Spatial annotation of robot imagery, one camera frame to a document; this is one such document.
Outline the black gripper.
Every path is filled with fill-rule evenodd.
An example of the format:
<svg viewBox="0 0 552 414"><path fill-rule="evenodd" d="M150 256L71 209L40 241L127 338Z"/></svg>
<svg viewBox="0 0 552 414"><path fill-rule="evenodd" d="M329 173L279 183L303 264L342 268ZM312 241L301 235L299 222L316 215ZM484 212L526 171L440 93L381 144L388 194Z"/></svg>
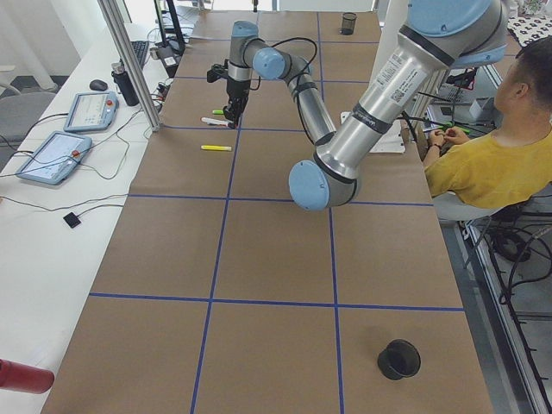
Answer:
<svg viewBox="0 0 552 414"><path fill-rule="evenodd" d="M227 80L226 92L229 100L223 107L223 114L231 129L237 129L240 125L242 113L247 106L249 91L250 80L238 81L232 78Z"/></svg>

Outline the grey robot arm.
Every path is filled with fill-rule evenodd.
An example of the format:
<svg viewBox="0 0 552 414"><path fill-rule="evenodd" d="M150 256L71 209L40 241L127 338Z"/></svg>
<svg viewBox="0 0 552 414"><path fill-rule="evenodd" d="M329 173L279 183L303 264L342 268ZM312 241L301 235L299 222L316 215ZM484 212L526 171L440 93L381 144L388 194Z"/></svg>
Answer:
<svg viewBox="0 0 552 414"><path fill-rule="evenodd" d="M229 58L221 66L214 65L209 81L224 78L229 100L223 108L230 125L236 127L246 109L254 74L264 80L285 82L298 111L299 120L310 141L323 145L336 132L323 103L317 84L311 76L309 62L266 44L259 37L259 28L249 21L234 22Z"/></svg>
<svg viewBox="0 0 552 414"><path fill-rule="evenodd" d="M315 151L290 171L294 202L305 210L324 210L351 201L360 163L427 79L501 60L507 20L500 1L410 1L398 45L339 127L318 93L309 97L298 87L298 112Z"/></svg>

